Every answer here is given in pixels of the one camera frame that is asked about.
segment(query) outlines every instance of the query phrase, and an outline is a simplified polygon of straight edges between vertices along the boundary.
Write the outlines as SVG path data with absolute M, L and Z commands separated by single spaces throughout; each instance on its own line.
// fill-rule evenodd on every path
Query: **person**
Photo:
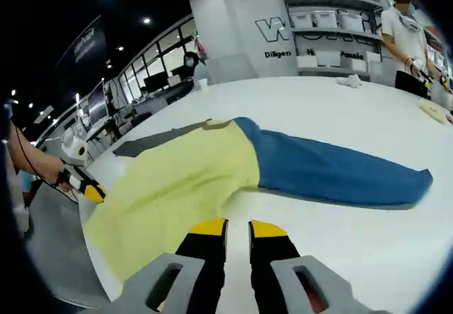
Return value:
M 32 146 L 22 132 L 12 123 L 11 106 L 6 105 L 6 107 L 8 108 L 10 119 L 6 145 L 7 180 L 18 229 L 22 234 L 25 234 L 29 229 L 30 217 L 21 192 L 21 181 L 15 169 L 38 175 L 50 183 L 56 183 L 59 173 L 64 170 L 64 164 L 60 158 L 48 155 Z M 64 191 L 72 189 L 66 183 L 59 186 Z
M 213 80 L 211 74 L 203 61 L 200 61 L 198 55 L 194 52 L 187 52 L 184 55 L 184 64 L 188 67 L 189 76 L 193 78 L 194 82 L 207 79 L 207 85 L 211 86 Z
M 413 19 L 412 7 L 410 0 L 395 0 L 393 7 L 382 12 L 382 38 L 385 48 L 396 58 L 395 88 L 427 98 L 419 68 L 437 80 L 442 73 L 428 58 L 425 32 Z

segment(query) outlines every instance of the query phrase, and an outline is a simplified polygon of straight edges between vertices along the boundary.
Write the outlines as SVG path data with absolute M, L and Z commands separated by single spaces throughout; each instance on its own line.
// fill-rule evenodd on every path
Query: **black banner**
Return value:
M 72 43 L 57 68 L 59 92 L 67 98 L 82 96 L 101 80 L 107 61 L 105 34 L 101 18 L 97 18 Z

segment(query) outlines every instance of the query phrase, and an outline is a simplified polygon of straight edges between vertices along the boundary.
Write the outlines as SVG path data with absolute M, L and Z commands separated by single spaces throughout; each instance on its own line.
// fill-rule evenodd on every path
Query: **blue fabric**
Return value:
M 23 192 L 31 191 L 31 183 L 33 182 L 33 176 L 25 171 L 20 170 L 17 174 L 21 181 L 21 189 Z
M 296 197 L 356 206 L 414 205 L 432 184 L 415 171 L 365 153 L 262 130 L 244 117 L 234 121 L 256 150 L 259 187 Z

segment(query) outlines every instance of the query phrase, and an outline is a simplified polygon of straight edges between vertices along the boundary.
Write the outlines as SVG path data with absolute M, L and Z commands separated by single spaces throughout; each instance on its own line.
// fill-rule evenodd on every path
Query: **yellow and blue cloth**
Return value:
M 318 141 L 262 130 L 248 118 L 208 122 L 143 151 L 84 226 L 121 283 L 197 223 L 221 217 L 244 187 L 367 207 L 414 205 L 429 171 Z

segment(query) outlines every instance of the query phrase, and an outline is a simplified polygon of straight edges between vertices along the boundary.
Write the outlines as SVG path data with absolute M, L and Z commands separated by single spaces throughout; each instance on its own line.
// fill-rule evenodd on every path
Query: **person's hand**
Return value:
M 414 76 L 417 79 L 420 78 L 420 70 L 418 70 L 417 67 L 415 65 L 413 65 L 413 60 L 411 58 L 409 58 L 406 61 L 406 66 L 409 68 L 412 76 Z
M 62 173 L 64 170 L 63 161 L 60 158 L 51 155 L 47 155 L 47 159 L 45 162 L 43 162 L 42 166 L 43 166 L 42 176 L 48 182 L 51 183 L 56 183 L 58 174 Z M 68 183 L 61 183 L 58 186 L 62 188 L 65 192 L 68 192 L 69 190 L 73 189 L 73 187 Z
M 442 84 L 442 86 L 444 87 L 445 91 L 447 91 L 448 93 L 453 93 L 452 89 L 450 88 L 450 84 L 449 84 L 449 81 L 447 80 L 447 78 L 445 76 L 443 76 L 443 79 L 444 79 L 445 84 Z

